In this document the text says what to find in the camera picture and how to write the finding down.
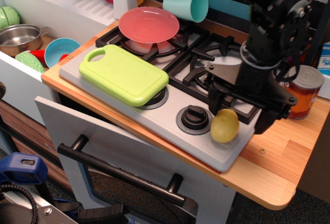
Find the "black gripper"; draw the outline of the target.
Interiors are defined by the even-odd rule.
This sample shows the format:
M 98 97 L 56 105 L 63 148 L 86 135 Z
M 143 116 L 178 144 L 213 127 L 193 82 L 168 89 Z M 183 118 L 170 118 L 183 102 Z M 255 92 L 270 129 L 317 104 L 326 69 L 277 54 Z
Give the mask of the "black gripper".
M 279 84 L 272 70 L 255 69 L 245 62 L 237 65 L 210 63 L 205 70 L 210 112 L 215 116 L 228 95 L 256 106 L 262 111 L 254 134 L 263 134 L 275 120 L 288 117 L 291 107 L 298 102 Z

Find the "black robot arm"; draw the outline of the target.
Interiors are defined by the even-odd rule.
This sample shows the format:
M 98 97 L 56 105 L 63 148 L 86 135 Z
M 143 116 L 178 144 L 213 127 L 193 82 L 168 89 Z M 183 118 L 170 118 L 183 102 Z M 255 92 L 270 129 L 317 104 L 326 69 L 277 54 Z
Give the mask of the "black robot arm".
M 206 66 L 208 105 L 216 114 L 231 95 L 261 109 L 255 133 L 264 133 L 276 120 L 287 118 L 297 98 L 281 83 L 296 74 L 276 74 L 278 66 L 292 59 L 300 69 L 300 54 L 307 49 L 312 0 L 236 0 L 250 6 L 250 31 L 240 49 L 237 66 Z

